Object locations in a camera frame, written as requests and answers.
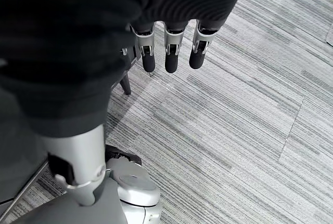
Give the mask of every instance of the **gray carpet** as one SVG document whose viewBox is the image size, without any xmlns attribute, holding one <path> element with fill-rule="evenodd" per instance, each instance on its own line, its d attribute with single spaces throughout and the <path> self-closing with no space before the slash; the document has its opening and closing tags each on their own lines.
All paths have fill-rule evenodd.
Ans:
<svg viewBox="0 0 333 224">
<path fill-rule="evenodd" d="M 333 0 L 239 0 L 204 65 L 130 71 L 110 101 L 107 142 L 140 155 L 161 223 L 333 223 Z M 60 190 L 46 173 L 7 223 Z"/>
</svg>

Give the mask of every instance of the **robotic finger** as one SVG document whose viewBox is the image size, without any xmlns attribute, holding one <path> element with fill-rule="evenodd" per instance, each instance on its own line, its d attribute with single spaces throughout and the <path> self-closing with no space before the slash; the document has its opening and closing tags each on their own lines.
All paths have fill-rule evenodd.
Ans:
<svg viewBox="0 0 333 224">
<path fill-rule="evenodd" d="M 142 63 L 146 72 L 153 72 L 155 69 L 154 40 L 155 23 L 147 25 L 132 26 L 136 37 L 137 45 L 142 56 Z"/>
<path fill-rule="evenodd" d="M 165 69 L 174 73 L 178 67 L 178 54 L 188 21 L 164 23 Z"/>
<path fill-rule="evenodd" d="M 193 69 L 198 69 L 202 66 L 207 49 L 212 44 L 214 37 L 223 24 L 224 21 L 197 20 L 192 51 L 189 58 L 189 65 Z"/>
</svg>

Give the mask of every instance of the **silver metal arm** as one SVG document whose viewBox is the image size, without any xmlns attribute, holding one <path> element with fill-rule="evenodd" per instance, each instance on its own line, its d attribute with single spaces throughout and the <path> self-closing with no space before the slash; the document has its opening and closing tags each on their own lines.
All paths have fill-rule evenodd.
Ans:
<svg viewBox="0 0 333 224">
<path fill-rule="evenodd" d="M 73 137 L 41 139 L 59 185 L 80 205 L 96 203 L 106 173 L 103 125 Z"/>
</svg>

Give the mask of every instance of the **floor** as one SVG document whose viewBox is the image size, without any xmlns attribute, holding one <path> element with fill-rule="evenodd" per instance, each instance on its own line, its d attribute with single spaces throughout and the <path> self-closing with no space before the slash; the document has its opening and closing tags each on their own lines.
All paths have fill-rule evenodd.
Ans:
<svg viewBox="0 0 333 224">
<path fill-rule="evenodd" d="M 137 64 L 110 101 L 107 142 L 140 155 L 161 223 L 333 223 L 333 0 L 239 0 L 204 65 Z M 61 191 L 49 173 L 7 223 Z"/>
</svg>

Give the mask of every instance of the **robotic arm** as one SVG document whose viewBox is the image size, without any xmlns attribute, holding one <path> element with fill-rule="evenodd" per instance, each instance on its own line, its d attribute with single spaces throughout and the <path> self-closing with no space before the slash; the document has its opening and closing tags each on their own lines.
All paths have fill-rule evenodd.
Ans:
<svg viewBox="0 0 333 224">
<path fill-rule="evenodd" d="M 32 129 L 40 135 L 55 180 L 68 193 L 62 199 L 75 199 L 77 207 L 70 206 L 77 212 L 90 206 L 86 209 L 96 214 L 102 203 L 111 201 L 107 197 L 114 189 L 110 187 L 116 185 L 113 202 L 127 213 L 128 223 L 157 223 L 159 189 L 147 172 L 129 154 L 110 151 L 108 146 L 106 152 L 103 122 L 111 85 L 129 69 L 124 50 L 133 49 L 135 43 L 144 69 L 155 69 L 157 20 L 165 26 L 169 73 L 177 69 L 188 21 L 197 20 L 189 65 L 200 68 L 237 0 L 1 1 L 0 85 L 17 96 Z M 60 200 L 55 202 L 48 208 L 48 218 L 56 207 L 63 209 Z M 33 220 L 34 213 L 26 220 Z M 129 221 L 131 216 L 139 220 L 142 214 L 149 217 Z M 64 216 L 61 222 L 66 223 Z"/>
</svg>

